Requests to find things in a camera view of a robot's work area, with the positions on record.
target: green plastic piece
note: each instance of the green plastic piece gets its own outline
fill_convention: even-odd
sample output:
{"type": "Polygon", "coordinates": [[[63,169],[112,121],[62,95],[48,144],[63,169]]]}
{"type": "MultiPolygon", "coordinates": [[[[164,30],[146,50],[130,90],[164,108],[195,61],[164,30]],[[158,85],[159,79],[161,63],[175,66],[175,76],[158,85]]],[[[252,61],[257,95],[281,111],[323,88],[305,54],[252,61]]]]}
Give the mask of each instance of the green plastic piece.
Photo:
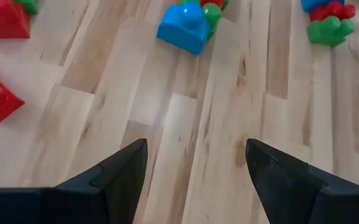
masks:
{"type": "Polygon", "coordinates": [[[37,0],[13,0],[16,3],[21,3],[24,6],[24,10],[28,14],[37,14],[38,13],[38,7],[37,7],[37,0]]]}
{"type": "Polygon", "coordinates": [[[335,47],[346,40],[355,30],[354,23],[349,19],[340,21],[335,16],[329,16],[323,21],[314,21],[308,28],[309,42],[335,47]]]}
{"type": "Polygon", "coordinates": [[[217,29],[218,21],[222,16],[221,9],[214,3],[207,3],[203,7],[204,16],[210,23],[210,31],[208,32],[207,40],[209,40],[217,29]]]}
{"type": "Polygon", "coordinates": [[[228,4],[229,4],[229,0],[223,0],[222,12],[223,12],[223,10],[225,10],[225,8],[228,6],[228,4]]]}
{"type": "Polygon", "coordinates": [[[184,3],[187,3],[187,2],[197,2],[197,3],[200,4],[199,0],[179,0],[179,4],[184,4],[184,3]]]}

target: wooden floor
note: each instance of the wooden floor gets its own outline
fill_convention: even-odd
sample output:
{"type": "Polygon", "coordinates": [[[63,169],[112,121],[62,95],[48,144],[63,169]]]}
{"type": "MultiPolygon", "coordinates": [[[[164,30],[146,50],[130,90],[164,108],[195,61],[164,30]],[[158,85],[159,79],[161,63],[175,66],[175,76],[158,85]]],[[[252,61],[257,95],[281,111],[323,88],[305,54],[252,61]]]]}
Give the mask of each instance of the wooden floor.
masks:
{"type": "Polygon", "coordinates": [[[138,138],[135,223],[268,223],[245,142],[359,184],[356,31],[310,45],[300,0],[231,0],[199,57],[156,39],[174,0],[44,0],[29,40],[0,40],[26,105],[0,124],[0,187],[53,186],[138,138]]]}

